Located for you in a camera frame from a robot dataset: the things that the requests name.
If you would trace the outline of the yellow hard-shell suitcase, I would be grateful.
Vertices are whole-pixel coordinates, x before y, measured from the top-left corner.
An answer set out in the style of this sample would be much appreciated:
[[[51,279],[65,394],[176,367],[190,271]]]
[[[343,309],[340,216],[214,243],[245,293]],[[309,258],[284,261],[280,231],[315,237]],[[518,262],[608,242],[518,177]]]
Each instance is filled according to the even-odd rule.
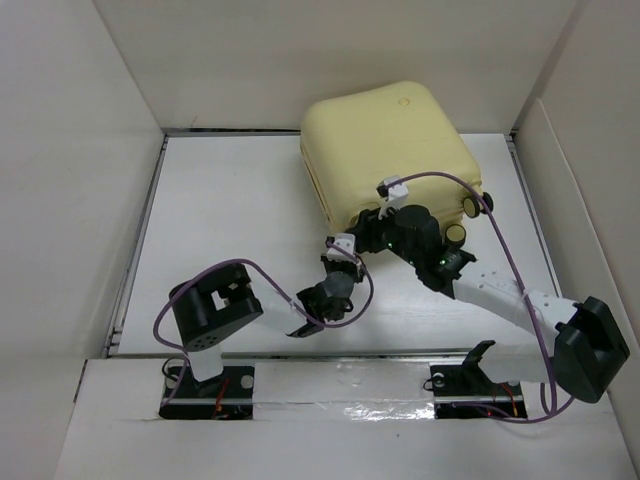
[[[301,123],[300,149],[332,233],[383,205],[377,186],[409,177],[409,205],[438,220],[445,239],[466,238],[465,216],[479,210],[481,171],[431,92],[411,81],[320,101]]]

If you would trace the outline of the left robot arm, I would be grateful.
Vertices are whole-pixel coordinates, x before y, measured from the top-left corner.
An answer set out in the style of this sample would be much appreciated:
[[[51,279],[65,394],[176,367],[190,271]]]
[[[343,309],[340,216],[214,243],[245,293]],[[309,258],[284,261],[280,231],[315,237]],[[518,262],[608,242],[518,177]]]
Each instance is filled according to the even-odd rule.
[[[344,328],[364,315],[374,287],[361,259],[333,245],[321,260],[324,280],[294,297],[248,259],[220,262],[170,290],[161,313],[173,313],[188,384],[196,393],[208,397],[220,390],[220,344],[258,319],[299,339]]]

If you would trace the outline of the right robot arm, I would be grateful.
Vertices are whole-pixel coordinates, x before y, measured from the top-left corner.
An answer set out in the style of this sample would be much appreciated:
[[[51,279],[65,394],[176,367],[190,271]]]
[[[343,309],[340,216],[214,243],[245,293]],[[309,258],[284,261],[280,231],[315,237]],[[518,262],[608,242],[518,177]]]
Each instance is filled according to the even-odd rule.
[[[495,341],[478,344],[479,359],[461,371],[463,384],[474,393],[505,380],[554,378],[567,394],[595,404],[630,357],[604,301],[589,296],[578,302],[522,289],[514,278],[464,251],[462,240],[449,239],[423,206],[409,205],[386,215],[364,210],[348,232],[357,252],[389,250],[411,265],[430,290],[480,307],[543,341],[548,361],[538,348],[509,362]]]

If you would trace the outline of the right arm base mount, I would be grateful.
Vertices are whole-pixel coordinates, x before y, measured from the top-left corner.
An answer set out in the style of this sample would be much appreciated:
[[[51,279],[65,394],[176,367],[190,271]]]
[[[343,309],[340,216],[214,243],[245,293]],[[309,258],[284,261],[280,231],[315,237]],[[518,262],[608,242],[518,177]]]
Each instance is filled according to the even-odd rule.
[[[516,418],[527,419],[519,384],[493,383],[477,367],[435,364],[422,388],[433,394],[439,420]]]

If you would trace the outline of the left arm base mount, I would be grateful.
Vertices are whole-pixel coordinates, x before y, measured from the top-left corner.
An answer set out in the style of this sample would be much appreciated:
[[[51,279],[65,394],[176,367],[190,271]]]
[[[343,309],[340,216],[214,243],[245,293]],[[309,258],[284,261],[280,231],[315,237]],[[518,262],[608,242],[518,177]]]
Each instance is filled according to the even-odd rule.
[[[223,373],[205,382],[187,369],[175,395],[181,367],[165,364],[163,393],[158,415],[165,420],[240,421],[253,419],[255,369],[250,365],[225,366]]]

